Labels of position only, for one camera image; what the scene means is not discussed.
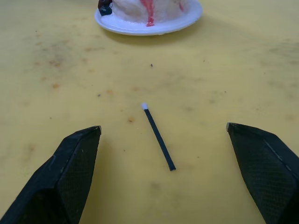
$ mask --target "white frosting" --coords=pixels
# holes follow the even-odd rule
[[[146,24],[149,11],[144,2],[150,5],[151,1],[154,24],[178,18],[189,10],[188,0],[113,0],[112,11],[125,21]]]

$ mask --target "yellow surface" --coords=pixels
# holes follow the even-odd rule
[[[0,2],[0,216],[65,136],[101,125],[80,224],[264,223],[225,126],[299,154],[299,2],[201,3],[189,28],[133,37],[100,29],[96,0]]]

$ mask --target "plate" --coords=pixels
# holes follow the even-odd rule
[[[122,20],[113,13],[111,15],[101,16],[98,9],[94,17],[101,27],[114,33],[135,36],[163,35],[184,29],[194,24],[201,17],[202,7],[197,0],[189,0],[189,7],[189,12],[179,18],[157,23],[152,27],[147,27],[144,23]]]

